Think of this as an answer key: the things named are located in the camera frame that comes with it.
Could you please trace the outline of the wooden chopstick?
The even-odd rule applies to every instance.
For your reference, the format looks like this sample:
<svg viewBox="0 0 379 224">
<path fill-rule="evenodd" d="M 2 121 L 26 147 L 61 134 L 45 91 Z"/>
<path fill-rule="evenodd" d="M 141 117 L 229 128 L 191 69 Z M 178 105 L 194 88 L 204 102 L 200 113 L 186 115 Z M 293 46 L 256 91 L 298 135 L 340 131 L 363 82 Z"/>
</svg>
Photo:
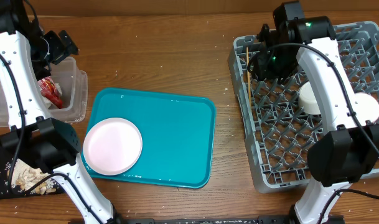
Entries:
<svg viewBox="0 0 379 224">
<path fill-rule="evenodd" d="M 249 55 L 249 48 L 246 47 L 246 74 L 247 74 L 247 89 L 248 89 L 248 99 L 249 99 L 249 105 L 250 105 L 250 108 L 251 108 L 251 104 L 252 104 L 252 93 L 251 93 L 251 75 L 250 75 L 250 72 L 248 71 L 248 66 L 249 66 L 249 62 L 250 62 L 250 55 Z"/>
</svg>

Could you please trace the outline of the red snack wrapper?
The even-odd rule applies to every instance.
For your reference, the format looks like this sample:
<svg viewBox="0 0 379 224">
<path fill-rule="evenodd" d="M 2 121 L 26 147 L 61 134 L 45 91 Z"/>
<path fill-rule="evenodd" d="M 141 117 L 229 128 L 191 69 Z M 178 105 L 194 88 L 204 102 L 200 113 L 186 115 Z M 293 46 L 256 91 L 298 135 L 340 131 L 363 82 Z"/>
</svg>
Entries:
<svg viewBox="0 0 379 224">
<path fill-rule="evenodd" d="M 43 78 L 37 82 L 43 97 L 47 98 L 58 109 L 63 108 L 63 100 L 61 99 L 62 90 L 50 77 Z"/>
</svg>

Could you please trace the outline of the white bowl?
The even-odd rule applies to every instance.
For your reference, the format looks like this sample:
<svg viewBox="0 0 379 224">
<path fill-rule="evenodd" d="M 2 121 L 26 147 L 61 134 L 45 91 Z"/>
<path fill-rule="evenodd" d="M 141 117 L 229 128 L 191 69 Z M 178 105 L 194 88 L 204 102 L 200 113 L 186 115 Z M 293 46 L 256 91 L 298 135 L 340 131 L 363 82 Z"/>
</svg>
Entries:
<svg viewBox="0 0 379 224">
<path fill-rule="evenodd" d="M 309 82 L 305 82 L 305 84 L 303 84 L 298 90 L 298 93 L 298 105 L 299 107 L 304 108 L 305 113 L 311 115 L 321 114 L 317 104 L 317 100 Z"/>
</svg>

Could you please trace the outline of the small pink plate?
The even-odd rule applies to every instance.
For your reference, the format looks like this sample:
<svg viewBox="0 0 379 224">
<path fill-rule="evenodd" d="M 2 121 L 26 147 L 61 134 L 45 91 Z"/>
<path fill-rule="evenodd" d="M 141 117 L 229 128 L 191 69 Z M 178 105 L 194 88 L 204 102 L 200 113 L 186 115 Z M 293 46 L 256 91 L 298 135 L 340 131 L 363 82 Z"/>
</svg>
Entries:
<svg viewBox="0 0 379 224">
<path fill-rule="evenodd" d="M 366 93 L 356 93 L 352 106 L 362 126 L 365 126 L 367 121 L 374 123 L 379 118 L 379 104 L 377 100 Z"/>
</svg>

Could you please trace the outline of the large pink plate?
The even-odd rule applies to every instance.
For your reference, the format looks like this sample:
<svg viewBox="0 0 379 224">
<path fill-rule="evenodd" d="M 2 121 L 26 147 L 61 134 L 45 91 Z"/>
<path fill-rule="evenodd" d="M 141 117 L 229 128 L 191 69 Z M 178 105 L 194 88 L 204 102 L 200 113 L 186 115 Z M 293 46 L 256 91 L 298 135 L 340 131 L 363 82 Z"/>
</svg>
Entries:
<svg viewBox="0 0 379 224">
<path fill-rule="evenodd" d="M 83 143 L 83 157 L 101 175 L 119 175 L 138 161 L 143 149 L 139 129 L 123 118 L 108 118 L 94 125 Z"/>
</svg>

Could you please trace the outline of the rice and peanut scraps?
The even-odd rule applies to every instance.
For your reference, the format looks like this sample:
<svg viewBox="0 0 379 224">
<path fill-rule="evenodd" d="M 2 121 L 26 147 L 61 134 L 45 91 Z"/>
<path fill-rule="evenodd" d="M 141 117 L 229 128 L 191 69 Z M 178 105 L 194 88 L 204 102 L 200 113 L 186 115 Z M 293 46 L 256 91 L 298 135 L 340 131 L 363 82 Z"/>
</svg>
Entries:
<svg viewBox="0 0 379 224">
<path fill-rule="evenodd" d="M 11 180 L 11 187 L 18 192 L 29 190 L 33 185 L 46 178 L 48 174 L 43 173 L 40 169 L 33 169 L 25 162 L 17 159 Z M 57 183 L 49 178 L 41 183 L 30 194 L 45 195 L 56 192 Z"/>
</svg>

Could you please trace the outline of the white tissue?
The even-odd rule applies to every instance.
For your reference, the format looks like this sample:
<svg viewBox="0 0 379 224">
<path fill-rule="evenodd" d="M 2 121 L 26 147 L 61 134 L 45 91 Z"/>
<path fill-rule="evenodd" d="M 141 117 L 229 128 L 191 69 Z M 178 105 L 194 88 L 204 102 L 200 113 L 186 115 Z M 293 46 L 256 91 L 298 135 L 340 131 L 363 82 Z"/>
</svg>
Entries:
<svg viewBox="0 0 379 224">
<path fill-rule="evenodd" d="M 63 107 L 63 100 L 61 99 L 60 93 L 55 86 L 46 86 L 42 89 L 41 93 L 48 105 L 53 104 L 59 109 Z"/>
</svg>

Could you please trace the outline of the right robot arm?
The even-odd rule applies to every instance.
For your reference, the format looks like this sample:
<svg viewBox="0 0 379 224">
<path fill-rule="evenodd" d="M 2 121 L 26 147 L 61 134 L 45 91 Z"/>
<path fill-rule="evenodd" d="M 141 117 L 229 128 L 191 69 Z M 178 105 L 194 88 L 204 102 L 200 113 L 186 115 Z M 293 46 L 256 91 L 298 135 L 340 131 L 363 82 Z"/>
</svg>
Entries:
<svg viewBox="0 0 379 224">
<path fill-rule="evenodd" d="M 298 1 L 273 11 L 275 28 L 264 24 L 256 36 L 264 47 L 248 62 L 259 81 L 284 82 L 301 68 L 322 117 L 324 135 L 307 153 L 311 179 L 285 223 L 343 223 L 330 209 L 379 159 L 379 104 L 355 93 L 340 60 L 328 17 L 306 18 Z"/>
</svg>

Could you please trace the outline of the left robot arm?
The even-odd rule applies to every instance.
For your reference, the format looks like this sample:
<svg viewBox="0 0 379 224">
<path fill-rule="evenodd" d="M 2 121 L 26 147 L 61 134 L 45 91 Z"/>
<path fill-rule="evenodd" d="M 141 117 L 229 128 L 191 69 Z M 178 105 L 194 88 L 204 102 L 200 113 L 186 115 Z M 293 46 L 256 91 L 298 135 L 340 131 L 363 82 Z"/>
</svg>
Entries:
<svg viewBox="0 0 379 224">
<path fill-rule="evenodd" d="M 51 66 L 79 49 L 65 31 L 44 32 L 38 19 L 29 19 L 29 6 L 24 0 L 0 1 L 0 82 L 9 116 L 0 149 L 54 179 L 85 223 L 122 223 L 85 169 L 76 131 L 52 117 L 39 90 Z"/>
</svg>

